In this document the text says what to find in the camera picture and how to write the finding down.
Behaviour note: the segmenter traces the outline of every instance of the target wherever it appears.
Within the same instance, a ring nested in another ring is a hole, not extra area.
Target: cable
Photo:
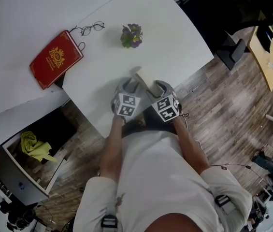
[[[188,124],[187,124],[186,117],[188,117],[188,116],[189,116],[189,114],[183,114],[183,112],[181,112],[181,114],[180,114],[179,116],[181,116],[181,117],[183,117],[183,118],[184,118],[185,123],[186,123],[186,128],[188,129]]]
[[[251,169],[251,166],[249,165],[242,165],[242,164],[237,164],[237,163],[227,163],[227,164],[221,164],[221,165],[210,165],[211,167],[214,167],[214,166],[228,166],[228,165],[238,165],[238,166],[242,166],[242,167],[245,167],[247,169],[250,169],[252,172],[254,172],[259,178],[260,178],[260,183],[262,181],[264,181],[268,186],[270,186],[273,190],[273,186],[270,185],[264,178],[262,178],[260,175],[258,175],[254,170]]]
[[[71,220],[70,221],[68,221],[64,226],[63,226],[63,228],[62,228],[62,230],[61,230],[61,232],[64,230],[64,228],[68,225],[68,223],[69,222],[71,222]]]
[[[80,43],[78,44],[78,48],[80,48],[79,46],[80,46],[81,44],[84,44],[83,49],[79,49],[79,50],[82,52],[82,51],[84,50],[84,48],[86,47],[86,44],[85,44],[85,42],[80,42]]]
[[[37,224],[38,224],[38,221],[36,221],[36,223],[34,225],[34,228],[30,232],[34,232],[35,231],[35,227],[36,227]]]
[[[37,207],[39,208],[41,206],[43,206],[48,211],[48,213],[51,215],[51,221],[53,221],[54,220],[54,216],[53,216],[53,214],[50,213],[50,210],[45,205],[43,205],[43,204],[39,204]]]
[[[70,33],[70,32],[72,32],[72,31],[73,31],[73,30],[75,30],[75,29],[80,29],[80,30],[81,30],[81,32],[83,31],[83,29],[82,29],[82,28],[80,28],[80,27],[76,26],[76,27],[74,27],[73,29],[71,29],[71,30],[69,31],[69,33]]]
[[[200,145],[202,151],[204,151],[204,150],[203,150],[203,147],[202,147],[202,145],[201,145],[201,142],[200,142],[199,140],[196,140],[196,142],[199,142],[199,145]]]

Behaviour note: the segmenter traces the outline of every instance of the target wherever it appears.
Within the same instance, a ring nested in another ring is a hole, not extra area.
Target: office chair
[[[249,52],[242,39],[236,44],[227,34],[262,24],[261,10],[250,0],[179,0],[179,6],[198,29],[213,54],[217,54],[231,70],[244,52]]]

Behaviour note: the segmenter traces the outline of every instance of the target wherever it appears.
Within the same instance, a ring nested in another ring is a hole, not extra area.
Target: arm
[[[100,162],[101,177],[107,177],[118,183],[122,166],[121,151],[122,118],[115,115],[112,129],[107,138],[104,153]]]
[[[252,225],[256,223],[253,218],[248,218],[248,221],[251,222]]]
[[[201,174],[209,168],[208,159],[200,146],[190,135],[180,117],[173,119],[181,151],[183,152],[186,162],[198,173]]]
[[[112,129],[107,139],[100,162],[100,177],[88,180],[82,200],[77,209],[74,232],[95,231],[106,209],[115,205],[117,182],[122,165],[121,154],[122,118],[114,116]]]

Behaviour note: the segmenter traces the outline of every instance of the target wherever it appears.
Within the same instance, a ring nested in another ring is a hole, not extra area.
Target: eyeglasses
[[[104,26],[104,23],[102,21],[97,21],[97,22],[94,23],[94,25],[92,25],[90,27],[88,27],[88,26],[85,26],[83,28],[75,27],[70,32],[72,32],[74,29],[80,29],[82,36],[84,36],[84,35],[86,36],[91,32],[91,28],[94,28],[94,30],[96,30],[96,31],[100,31],[103,28],[105,28],[105,26]]]

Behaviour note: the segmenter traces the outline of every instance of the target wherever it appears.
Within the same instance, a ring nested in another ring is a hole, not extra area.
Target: gold emblem
[[[53,62],[55,63],[56,67],[59,69],[64,61],[64,53],[62,49],[58,50],[58,47],[53,48],[51,51],[49,51],[49,55]]]

